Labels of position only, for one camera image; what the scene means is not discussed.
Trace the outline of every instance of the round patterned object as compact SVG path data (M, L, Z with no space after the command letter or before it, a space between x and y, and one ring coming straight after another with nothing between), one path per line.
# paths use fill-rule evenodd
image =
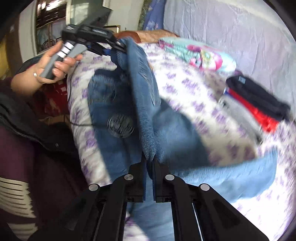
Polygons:
M107 128L111 135L117 138L126 138L133 133L133 120L123 114L115 114L108 120Z

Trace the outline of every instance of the silver screw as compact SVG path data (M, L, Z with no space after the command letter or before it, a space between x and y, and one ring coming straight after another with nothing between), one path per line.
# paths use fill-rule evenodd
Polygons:
M98 190L99 186L97 184L91 184L89 185L89 190L90 191L96 191Z
M172 174L168 174L168 175L165 176L165 179L168 180L168 181L172 181L172 180L175 179L175 177Z
M210 190L210 186L208 184L202 184L200 186L200 189L203 191L209 191Z
M133 180L133 175L132 174L126 174L124 176L124 179L127 180L127 181Z

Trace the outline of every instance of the gray folded garment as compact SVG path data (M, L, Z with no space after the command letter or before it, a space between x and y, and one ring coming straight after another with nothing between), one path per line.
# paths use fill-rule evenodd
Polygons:
M247 108L227 94L221 96L219 104L225 112L246 130L249 137L254 139L258 145L263 142L265 133Z

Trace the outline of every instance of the maroon clothing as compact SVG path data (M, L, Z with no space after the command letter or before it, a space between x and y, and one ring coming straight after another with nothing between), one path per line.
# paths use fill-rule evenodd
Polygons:
M0 136L0 219L26 240L28 230L56 219L87 183L77 160L47 152L3 126Z

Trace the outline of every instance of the black folded garment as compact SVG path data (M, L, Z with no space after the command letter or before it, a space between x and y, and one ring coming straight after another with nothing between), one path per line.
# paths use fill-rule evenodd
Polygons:
M291 107L280 102L250 78L243 75L233 76L226 80L226 85L264 114L278 121L289 120Z

